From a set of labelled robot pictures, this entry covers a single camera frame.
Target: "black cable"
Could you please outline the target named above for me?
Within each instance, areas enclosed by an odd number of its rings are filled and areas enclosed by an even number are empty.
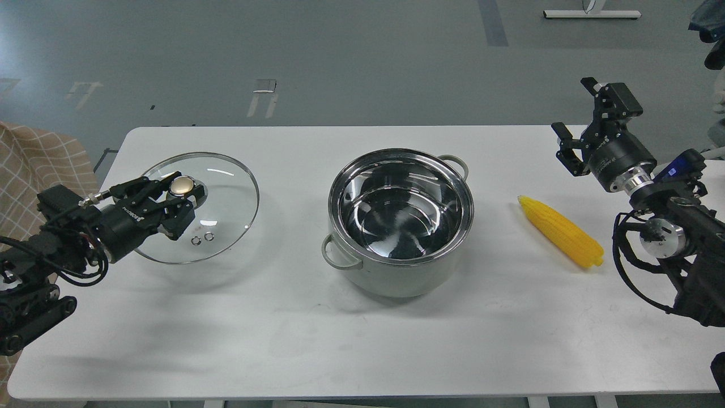
[[[96,283],[100,282],[106,276],[106,273],[108,272],[108,261],[105,256],[103,258],[101,258],[101,263],[99,264],[98,271],[94,272],[93,274],[81,274],[78,272],[71,271],[59,264],[56,264],[55,262],[50,260],[48,258],[48,256],[46,256],[42,252],[36,250],[35,248],[30,247],[25,242],[22,242],[22,241],[19,241],[14,238],[10,238],[10,237],[0,236],[0,243],[8,245],[13,248],[16,248],[18,250],[21,250],[22,252],[35,257],[38,262],[46,264],[46,265],[50,266],[51,268],[55,269],[55,273],[59,277],[61,277],[63,280],[65,280],[66,282],[69,282],[73,285],[76,285],[76,286],[86,287],[86,286],[95,285]],[[91,282],[79,282],[77,280],[70,279],[67,275],[76,277],[78,279],[90,279],[90,278],[96,277],[96,276],[98,276],[99,278],[94,281],[91,281]]]
[[[76,205],[76,206],[73,206],[73,207],[69,207],[69,208],[66,208],[66,209],[64,209],[64,210],[63,210],[63,211],[61,211],[60,213],[58,213],[58,214],[56,214],[56,215],[52,216],[52,217],[51,217],[51,218],[50,218],[50,219],[49,219],[49,220],[48,220],[48,221],[46,222],[46,225],[53,225],[53,224],[57,223],[57,222],[58,222],[58,220],[60,220],[61,218],[65,217],[66,215],[68,215],[68,214],[72,213],[73,211],[75,211],[75,210],[77,210],[77,209],[79,209],[79,208],[80,208],[80,207]]]
[[[619,228],[621,224],[625,223],[629,218],[631,218],[634,215],[634,211],[630,213],[619,213],[617,214],[615,220],[614,220],[614,233],[612,235],[612,255],[614,258],[614,265],[617,268],[617,272],[619,272],[619,276],[624,281],[624,284],[632,291],[635,295],[639,296],[643,301],[649,303],[650,305],[656,307],[657,309],[660,309],[661,311],[664,311],[667,314],[680,314],[675,311],[670,306],[663,305],[662,303],[658,303],[650,298],[648,298],[644,293],[640,292],[639,289],[637,289],[637,286],[634,285],[634,283],[629,279],[629,275],[627,275],[626,271],[624,270],[624,265],[622,264],[621,260],[621,253],[620,253],[620,243],[618,236]],[[629,244],[629,241],[626,238],[626,235],[623,236],[624,240],[627,241]]]

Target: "plaid cloth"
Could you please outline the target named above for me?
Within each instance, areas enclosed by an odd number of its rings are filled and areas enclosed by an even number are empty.
[[[0,235],[24,240],[45,222],[36,195],[63,184],[80,196],[98,192],[83,146],[64,134],[0,122]]]

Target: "yellow corn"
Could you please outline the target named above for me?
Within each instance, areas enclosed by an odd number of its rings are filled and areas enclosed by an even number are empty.
[[[518,202],[526,218],[577,265],[589,268],[602,264],[602,246],[573,222],[548,205],[525,195],[519,195]]]

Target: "white stand base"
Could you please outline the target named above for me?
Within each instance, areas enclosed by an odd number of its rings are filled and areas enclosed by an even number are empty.
[[[544,10],[546,18],[631,18],[638,19],[642,13],[637,10],[615,10],[598,13],[585,12],[584,10]]]
[[[632,18],[637,19],[642,13],[636,10],[602,11],[607,0],[589,0],[589,5],[581,10],[544,10],[546,18]]]

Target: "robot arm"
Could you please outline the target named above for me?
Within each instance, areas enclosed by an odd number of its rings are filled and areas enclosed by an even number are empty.
[[[99,210],[93,204],[113,197]],[[38,194],[47,222],[26,241],[0,237],[0,354],[17,353],[70,316],[72,296],[60,298],[49,276],[77,286],[100,282],[113,264],[158,232],[177,240],[207,197],[203,183],[175,172],[162,180],[140,177],[86,199],[57,185]],[[87,272],[87,266],[97,266]]]
[[[559,137],[557,158],[574,176],[592,173],[607,192],[625,191],[629,196],[632,210],[617,216],[612,236],[614,263],[622,280],[668,314],[690,317],[703,326],[725,327],[725,224],[700,202],[707,194],[700,182],[704,158],[686,150],[658,174],[651,174],[657,162],[626,129],[631,118],[642,114],[626,85],[601,84],[593,78],[581,83],[594,96],[594,117],[580,139],[574,139],[563,123],[552,124]],[[581,159],[574,150],[581,151]],[[629,232],[639,233],[640,244],[657,265],[636,257]],[[672,306],[649,299],[634,286],[622,254],[638,269],[670,279],[677,291]],[[725,396],[725,353],[713,361],[712,371]]]

